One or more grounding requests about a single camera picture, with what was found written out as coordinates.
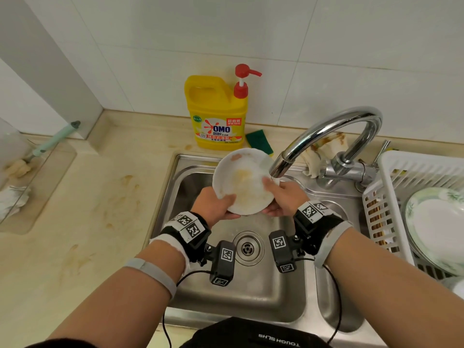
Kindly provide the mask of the person's left hand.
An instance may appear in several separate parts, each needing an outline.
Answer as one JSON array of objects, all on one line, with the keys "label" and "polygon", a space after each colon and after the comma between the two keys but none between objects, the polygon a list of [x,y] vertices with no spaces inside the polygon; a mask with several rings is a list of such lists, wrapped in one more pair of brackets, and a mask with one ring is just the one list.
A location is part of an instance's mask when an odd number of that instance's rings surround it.
[{"label": "person's left hand", "polygon": [[201,190],[190,210],[191,213],[200,215],[210,229],[221,220],[234,220],[241,217],[235,213],[219,214],[216,207],[217,199],[213,187],[205,187]]}]

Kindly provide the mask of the white round plate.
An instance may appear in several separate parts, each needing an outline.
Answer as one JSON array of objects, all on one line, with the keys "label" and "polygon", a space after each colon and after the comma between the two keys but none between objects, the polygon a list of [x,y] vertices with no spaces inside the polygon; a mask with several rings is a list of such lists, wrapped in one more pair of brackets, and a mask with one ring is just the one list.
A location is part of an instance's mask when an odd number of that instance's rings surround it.
[{"label": "white round plate", "polygon": [[212,187],[217,198],[236,196],[228,211],[241,216],[253,215],[264,210],[274,200],[272,193],[265,190],[263,177],[270,178],[276,185],[280,178],[271,177],[269,169],[274,163],[265,152],[254,148],[242,148],[229,153],[217,165]]}]

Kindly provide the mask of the person's left forearm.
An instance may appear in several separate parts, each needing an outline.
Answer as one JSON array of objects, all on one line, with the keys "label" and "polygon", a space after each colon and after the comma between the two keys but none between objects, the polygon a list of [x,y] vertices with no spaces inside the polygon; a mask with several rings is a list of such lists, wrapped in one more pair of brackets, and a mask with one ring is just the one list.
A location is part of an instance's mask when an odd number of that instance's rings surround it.
[{"label": "person's left forearm", "polygon": [[97,348],[146,348],[171,301],[169,290],[140,270],[122,267],[50,334]]}]

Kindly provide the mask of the person's right forearm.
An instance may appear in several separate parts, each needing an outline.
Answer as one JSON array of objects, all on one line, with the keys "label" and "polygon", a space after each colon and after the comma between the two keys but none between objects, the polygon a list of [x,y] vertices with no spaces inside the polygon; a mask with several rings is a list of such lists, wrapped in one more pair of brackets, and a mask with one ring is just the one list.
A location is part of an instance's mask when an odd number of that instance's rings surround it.
[{"label": "person's right forearm", "polygon": [[390,348],[464,348],[464,299],[354,228],[325,264]]}]

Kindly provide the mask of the green yellow sponge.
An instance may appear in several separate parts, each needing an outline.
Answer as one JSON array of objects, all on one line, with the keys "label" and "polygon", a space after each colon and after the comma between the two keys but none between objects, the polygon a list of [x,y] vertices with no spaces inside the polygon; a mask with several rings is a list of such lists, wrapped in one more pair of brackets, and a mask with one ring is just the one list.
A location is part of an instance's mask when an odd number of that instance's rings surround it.
[{"label": "green yellow sponge", "polygon": [[260,150],[268,156],[273,156],[274,151],[271,148],[263,129],[248,133],[245,135],[245,138],[250,148]]}]

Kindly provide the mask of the metal sink drain strainer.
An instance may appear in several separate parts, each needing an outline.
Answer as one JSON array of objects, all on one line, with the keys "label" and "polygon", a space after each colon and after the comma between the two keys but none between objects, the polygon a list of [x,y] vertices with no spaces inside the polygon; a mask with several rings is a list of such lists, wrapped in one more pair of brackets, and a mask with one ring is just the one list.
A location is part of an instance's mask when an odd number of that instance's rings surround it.
[{"label": "metal sink drain strainer", "polygon": [[251,267],[261,262],[265,254],[263,239],[255,232],[241,232],[233,240],[236,246],[235,260]]}]

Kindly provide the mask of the stained white rag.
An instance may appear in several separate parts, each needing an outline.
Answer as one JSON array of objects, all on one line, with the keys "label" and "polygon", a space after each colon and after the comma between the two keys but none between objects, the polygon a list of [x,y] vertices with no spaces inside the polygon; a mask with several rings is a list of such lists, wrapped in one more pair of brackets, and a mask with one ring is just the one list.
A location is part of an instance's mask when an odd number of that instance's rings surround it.
[{"label": "stained white rag", "polygon": [[303,174],[311,179],[317,178],[323,161],[332,159],[338,152],[347,149],[348,141],[345,133],[333,133],[322,138],[301,154],[306,164],[306,170],[303,171]]}]

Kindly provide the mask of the yellow detergent bottle red pump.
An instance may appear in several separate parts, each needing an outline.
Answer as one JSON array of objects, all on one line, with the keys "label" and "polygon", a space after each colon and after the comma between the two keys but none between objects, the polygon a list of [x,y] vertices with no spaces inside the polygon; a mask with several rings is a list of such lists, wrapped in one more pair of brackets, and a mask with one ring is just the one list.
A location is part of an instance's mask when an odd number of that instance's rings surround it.
[{"label": "yellow detergent bottle red pump", "polygon": [[247,64],[235,67],[237,81],[231,87],[223,78],[191,75],[184,94],[197,145],[204,149],[235,151],[242,148],[248,111],[250,75],[262,76]]}]

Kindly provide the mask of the chrome curved faucet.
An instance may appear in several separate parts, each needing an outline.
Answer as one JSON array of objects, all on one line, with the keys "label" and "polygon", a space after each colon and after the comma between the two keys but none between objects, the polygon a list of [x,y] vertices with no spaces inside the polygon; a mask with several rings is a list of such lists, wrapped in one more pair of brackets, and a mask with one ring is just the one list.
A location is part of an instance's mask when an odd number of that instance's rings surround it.
[{"label": "chrome curved faucet", "polygon": [[357,161],[357,157],[377,136],[383,123],[380,110],[370,106],[341,111],[307,129],[275,159],[269,169],[270,176],[283,177],[297,157],[313,144],[340,128],[360,122],[365,122],[366,126],[346,151],[338,152],[331,159],[321,160],[316,181],[323,189],[330,189],[339,181],[350,181],[355,183],[359,192],[364,192],[374,182],[379,168],[375,162],[365,164]]}]

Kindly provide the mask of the stainless steel sink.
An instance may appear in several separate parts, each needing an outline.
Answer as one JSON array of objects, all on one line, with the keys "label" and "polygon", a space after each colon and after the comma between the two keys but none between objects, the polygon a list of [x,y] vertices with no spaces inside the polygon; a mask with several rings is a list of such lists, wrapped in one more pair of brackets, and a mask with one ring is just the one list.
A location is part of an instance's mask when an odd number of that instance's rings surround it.
[{"label": "stainless steel sink", "polygon": [[[203,187],[212,185],[219,158],[177,154],[167,175],[167,186],[152,236],[158,235],[165,222],[180,211],[189,210]],[[361,193],[354,182],[339,182],[324,190],[302,174],[303,167],[293,166],[284,181],[297,181],[329,208],[349,220],[358,230],[367,231]],[[298,261],[290,274],[278,272],[271,253],[269,234],[284,230],[294,234],[289,217],[268,217],[261,213],[220,221],[212,228],[208,243],[233,242],[241,232],[255,232],[264,241],[265,254],[257,265],[246,267],[235,262],[234,277],[226,286],[212,285],[209,275],[188,276],[177,289],[165,314],[165,325],[174,342],[174,326],[204,328],[226,317],[235,316],[269,322],[306,331],[328,340],[339,327],[332,347],[386,347],[373,328],[357,310],[339,284],[337,287],[325,269],[315,269],[312,261]]]}]

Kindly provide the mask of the brown chopsticks bundle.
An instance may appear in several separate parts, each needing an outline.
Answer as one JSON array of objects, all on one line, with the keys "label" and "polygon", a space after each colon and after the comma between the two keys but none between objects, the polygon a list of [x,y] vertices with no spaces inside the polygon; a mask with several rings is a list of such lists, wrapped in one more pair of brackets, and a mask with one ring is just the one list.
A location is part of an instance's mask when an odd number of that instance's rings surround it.
[{"label": "brown chopsticks bundle", "polygon": [[369,222],[373,224],[371,227],[372,230],[378,230],[377,232],[373,233],[373,238],[378,239],[384,236],[384,231],[383,229],[383,223],[380,221],[382,218],[381,214],[379,213],[381,208],[380,208],[380,199],[376,198],[372,202],[368,204],[369,211]]}]

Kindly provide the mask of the black chest pack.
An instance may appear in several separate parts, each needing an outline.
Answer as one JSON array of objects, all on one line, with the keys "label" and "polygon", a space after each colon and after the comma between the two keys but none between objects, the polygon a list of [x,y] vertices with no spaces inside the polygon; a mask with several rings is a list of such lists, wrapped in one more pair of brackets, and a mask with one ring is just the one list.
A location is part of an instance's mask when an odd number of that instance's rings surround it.
[{"label": "black chest pack", "polygon": [[230,317],[199,329],[180,348],[332,348],[312,333]]}]

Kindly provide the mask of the white plate green leaf print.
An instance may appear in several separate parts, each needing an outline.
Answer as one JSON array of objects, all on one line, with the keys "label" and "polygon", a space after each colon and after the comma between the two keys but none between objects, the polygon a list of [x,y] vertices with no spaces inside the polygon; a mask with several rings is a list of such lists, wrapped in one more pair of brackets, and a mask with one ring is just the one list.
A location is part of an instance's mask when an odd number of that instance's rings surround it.
[{"label": "white plate green leaf print", "polygon": [[464,276],[464,192],[428,187],[402,203],[409,245],[424,260]]}]

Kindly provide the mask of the clear plastic tray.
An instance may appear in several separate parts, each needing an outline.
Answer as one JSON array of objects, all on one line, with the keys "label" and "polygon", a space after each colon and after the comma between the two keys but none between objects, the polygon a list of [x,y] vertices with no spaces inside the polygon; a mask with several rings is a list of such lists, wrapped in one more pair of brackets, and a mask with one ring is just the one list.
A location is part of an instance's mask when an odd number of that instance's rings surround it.
[{"label": "clear plastic tray", "polygon": [[24,235],[31,230],[76,157],[76,152],[65,138],[41,157],[34,158],[30,163],[32,169],[26,175],[17,179],[10,179],[7,176],[5,172],[7,164],[25,157],[33,148],[48,139],[28,138],[0,119],[0,191],[8,186],[31,188],[30,197],[20,211],[0,223],[0,234]]}]

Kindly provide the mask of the crumpled white cloth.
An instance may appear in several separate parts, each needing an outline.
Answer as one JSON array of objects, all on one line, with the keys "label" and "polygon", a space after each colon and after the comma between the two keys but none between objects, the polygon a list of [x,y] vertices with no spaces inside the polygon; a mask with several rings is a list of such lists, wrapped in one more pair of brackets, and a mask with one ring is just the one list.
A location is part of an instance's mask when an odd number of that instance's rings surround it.
[{"label": "crumpled white cloth", "polygon": [[0,191],[0,223],[15,215],[27,203],[30,187],[8,186]]}]

